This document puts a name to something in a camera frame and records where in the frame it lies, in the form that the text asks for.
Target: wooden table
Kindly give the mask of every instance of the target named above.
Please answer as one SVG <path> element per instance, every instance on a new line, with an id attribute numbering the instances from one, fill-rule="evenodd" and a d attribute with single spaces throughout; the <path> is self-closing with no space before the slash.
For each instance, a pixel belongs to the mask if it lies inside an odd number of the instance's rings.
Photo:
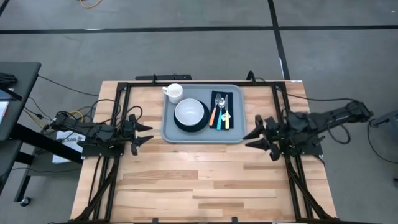
<path id="1" fill-rule="evenodd" d="M 117 83 L 103 82 L 99 98 L 114 99 Z M 305 96 L 303 83 L 286 81 L 286 85 L 288 93 Z M 271 88 L 241 89 L 248 131 L 254 128 L 256 114 L 264 119 L 276 117 Z M 167 143 L 160 133 L 164 99 L 161 87 L 133 87 L 131 94 L 129 108 L 141 106 L 144 114 L 140 123 L 153 127 L 139 135 L 154 138 L 141 147 L 138 156 L 133 156 L 126 145 L 119 165 L 111 222 L 150 222 L 152 218 L 159 218 L 160 222 L 230 222 L 231 217 L 242 222 L 295 220 L 283 157 L 272 162 L 268 152 L 245 147 L 245 141 Z M 289 97 L 289 101 L 292 111 L 309 110 L 306 100 Z M 110 118 L 112 108 L 112 102 L 98 103 L 95 121 Z M 87 206 L 97 159 L 84 161 L 71 218 Z M 323 164 L 313 156 L 302 156 L 302 160 L 309 191 L 327 213 L 336 216 Z M 100 218 L 104 217 L 107 196 L 106 192 Z M 305 217 L 299 190 L 298 197 Z"/>

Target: white bowl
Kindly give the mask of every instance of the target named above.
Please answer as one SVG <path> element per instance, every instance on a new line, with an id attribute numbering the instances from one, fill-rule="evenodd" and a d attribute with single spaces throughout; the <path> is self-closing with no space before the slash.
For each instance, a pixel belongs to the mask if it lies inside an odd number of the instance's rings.
<path id="1" fill-rule="evenodd" d="M 205 114 L 203 105 L 195 99 L 185 99 L 175 107 L 175 117 L 186 126 L 193 126 L 202 119 Z"/>

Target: black plate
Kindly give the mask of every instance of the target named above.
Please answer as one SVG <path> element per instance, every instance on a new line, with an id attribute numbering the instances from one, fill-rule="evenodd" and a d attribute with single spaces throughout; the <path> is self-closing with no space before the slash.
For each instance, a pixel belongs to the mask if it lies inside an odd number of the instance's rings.
<path id="1" fill-rule="evenodd" d="M 177 120 L 177 118 L 175 117 L 175 112 L 174 112 L 174 122 L 177 125 L 177 127 L 179 127 L 182 131 L 191 132 L 191 133 L 197 132 L 197 131 L 202 130 L 204 127 L 206 127 L 208 125 L 209 119 L 210 119 L 209 108 L 201 101 L 199 101 L 199 102 L 203 105 L 203 109 L 205 109 L 205 113 L 203 114 L 203 117 L 201 118 L 199 123 L 197 123 L 193 126 L 183 125 L 181 122 L 179 122 Z"/>

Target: concrete floor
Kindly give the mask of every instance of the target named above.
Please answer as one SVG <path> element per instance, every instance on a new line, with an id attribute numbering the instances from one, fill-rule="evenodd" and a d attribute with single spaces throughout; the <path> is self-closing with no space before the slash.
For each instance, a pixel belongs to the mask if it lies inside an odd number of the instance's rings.
<path id="1" fill-rule="evenodd" d="M 280 26 L 398 24 L 398 2 L 393 0 L 277 0 L 275 8 Z M 10 0 L 0 17 L 1 30 L 271 24 L 265 0 L 104 0 L 90 10 L 74 0 Z M 304 81 L 308 97 L 356 98 L 376 116 L 398 109 L 398 30 L 281 34 L 291 79 Z M 0 35 L 0 61 L 40 62 L 42 76 L 91 93 L 99 91 L 103 80 L 133 80 L 153 73 L 239 79 L 253 70 L 265 79 L 282 78 L 273 31 Z M 41 79 L 31 97 L 50 116 L 95 101 Z M 310 108 L 325 111 L 343 103 L 310 102 Z M 27 106 L 37 111 L 31 101 Z M 39 130 L 24 114 L 19 122 Z M 392 177 L 398 175 L 398 165 L 388 164 L 372 152 L 365 124 L 348 128 L 352 135 L 349 145 L 339 145 L 327 134 L 322 143 L 338 216 L 396 223 L 398 189 Z M 372 129 L 371 139 L 384 157 L 398 161 L 397 143 L 387 127 Z M 23 150 L 32 149 L 25 146 Z M 26 208 L 12 202 L 22 174 L 23 170 L 13 171 L 0 196 L 0 223 L 69 219 L 78 174 L 33 177 L 27 195 L 34 201 Z"/>

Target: plastic tray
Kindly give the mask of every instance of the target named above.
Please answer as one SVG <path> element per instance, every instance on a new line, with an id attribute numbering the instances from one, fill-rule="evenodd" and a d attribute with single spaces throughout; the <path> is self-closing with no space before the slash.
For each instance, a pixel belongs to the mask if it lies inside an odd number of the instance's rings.
<path id="1" fill-rule="evenodd" d="M 229 130 L 217 130 L 206 126 L 195 133 L 182 131 L 174 123 L 174 110 L 176 105 L 164 98 L 164 109 L 162 118 L 162 136 L 168 142 L 179 143 L 239 143 L 246 135 L 246 117 L 244 115 L 243 93 L 236 85 L 201 85 L 201 84 L 183 84 L 184 98 L 193 98 L 204 102 L 210 108 L 211 91 L 223 91 L 233 93 L 234 105 L 234 128 Z"/>

